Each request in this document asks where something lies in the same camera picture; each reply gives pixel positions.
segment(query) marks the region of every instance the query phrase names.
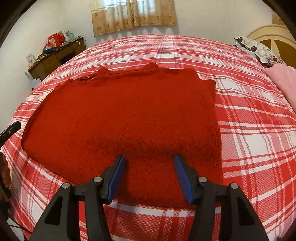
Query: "pillow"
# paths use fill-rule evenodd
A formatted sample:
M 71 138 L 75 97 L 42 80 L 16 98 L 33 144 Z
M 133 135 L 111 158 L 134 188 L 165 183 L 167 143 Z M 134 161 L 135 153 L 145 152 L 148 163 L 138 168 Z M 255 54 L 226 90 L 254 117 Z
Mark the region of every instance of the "pillow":
M 251 50 L 248 50 L 247 48 L 241 46 L 240 43 L 236 39 L 234 39 L 234 40 L 235 40 L 235 45 L 236 45 L 236 47 L 238 49 L 240 49 L 241 51 L 244 51 L 245 53 L 251 55 L 254 59 L 260 60 L 259 57 L 257 57 L 254 52 L 252 52 Z
M 256 42 L 255 40 L 248 39 L 245 37 L 238 37 L 235 40 L 246 49 L 254 52 L 254 54 L 259 58 L 259 61 L 267 66 L 271 67 L 276 63 L 285 64 L 280 57 L 278 57 L 275 53 L 271 51 L 271 49 L 267 48 L 264 44 L 260 42 Z
M 266 68 L 264 72 L 284 94 L 296 113 L 296 69 L 275 64 L 273 67 Z

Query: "red bag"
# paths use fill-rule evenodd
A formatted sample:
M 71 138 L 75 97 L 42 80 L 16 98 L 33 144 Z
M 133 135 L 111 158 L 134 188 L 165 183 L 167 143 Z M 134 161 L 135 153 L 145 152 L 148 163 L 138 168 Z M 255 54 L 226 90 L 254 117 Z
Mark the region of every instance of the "red bag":
M 53 47 L 59 47 L 65 41 L 65 36 L 55 33 L 50 35 L 47 38 L 47 41 L 52 44 Z

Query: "desk drawer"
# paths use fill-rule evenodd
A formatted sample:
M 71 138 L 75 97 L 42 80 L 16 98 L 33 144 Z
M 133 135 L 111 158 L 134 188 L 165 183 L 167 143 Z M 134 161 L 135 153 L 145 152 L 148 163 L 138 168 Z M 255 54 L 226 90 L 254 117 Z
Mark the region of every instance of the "desk drawer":
M 53 72 L 57 67 L 59 67 L 61 64 L 58 61 L 57 57 L 55 54 L 52 56 L 49 56 L 47 59 L 43 61 L 44 65 L 44 72 L 47 75 L 49 75 L 51 72 Z
M 69 47 L 66 47 L 62 50 L 60 50 L 58 53 L 56 53 L 57 59 L 61 60 L 62 58 L 64 58 L 65 56 L 67 56 L 68 54 L 74 52 L 74 46 L 70 45 Z
M 35 66 L 33 69 L 29 71 L 29 73 L 32 75 L 33 78 L 38 79 L 40 78 L 41 80 L 44 80 L 47 74 L 45 73 L 44 70 L 44 65 L 43 63 L 38 63 L 37 66 Z

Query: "white wall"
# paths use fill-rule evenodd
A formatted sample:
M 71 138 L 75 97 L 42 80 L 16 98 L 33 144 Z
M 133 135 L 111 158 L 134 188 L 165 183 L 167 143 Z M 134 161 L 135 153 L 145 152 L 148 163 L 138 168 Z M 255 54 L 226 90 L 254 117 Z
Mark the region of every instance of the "white wall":
M 0 48 L 0 132 L 30 94 L 26 56 L 41 54 L 47 37 L 63 29 L 59 0 L 38 0 L 16 22 Z
M 36 57 L 47 37 L 59 30 L 83 36 L 87 47 L 136 34 L 180 34 L 234 44 L 236 36 L 246 36 L 271 24 L 271 10 L 262 0 L 175 0 L 177 26 L 139 27 L 130 31 L 94 37 L 89 0 L 38 0 L 10 31 L 0 48 L 0 130 L 18 105 L 30 94 L 24 75 L 26 56 Z
M 94 37 L 88 0 L 61 0 L 65 27 L 75 36 L 84 36 L 88 47 L 96 43 L 135 34 L 180 34 L 234 44 L 272 23 L 271 9 L 262 0 L 175 0 L 177 26 L 139 27 Z

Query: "blue gripper pad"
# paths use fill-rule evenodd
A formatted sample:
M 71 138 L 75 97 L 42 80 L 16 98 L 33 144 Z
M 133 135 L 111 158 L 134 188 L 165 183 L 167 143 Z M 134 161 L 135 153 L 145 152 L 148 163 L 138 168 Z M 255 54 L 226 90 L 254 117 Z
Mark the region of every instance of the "blue gripper pad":
M 189 204 L 193 204 L 194 198 L 192 194 L 192 185 L 189 181 L 185 168 L 178 155 L 176 155 L 174 158 L 174 165 L 178 176 L 179 184 L 183 192 L 183 196 L 189 202 Z
M 108 196 L 107 196 L 109 203 L 111 203 L 111 201 L 115 199 L 125 166 L 126 166 L 126 158 L 125 156 L 122 156 L 115 169 L 114 175 L 112 176 L 111 181 L 109 183 Z

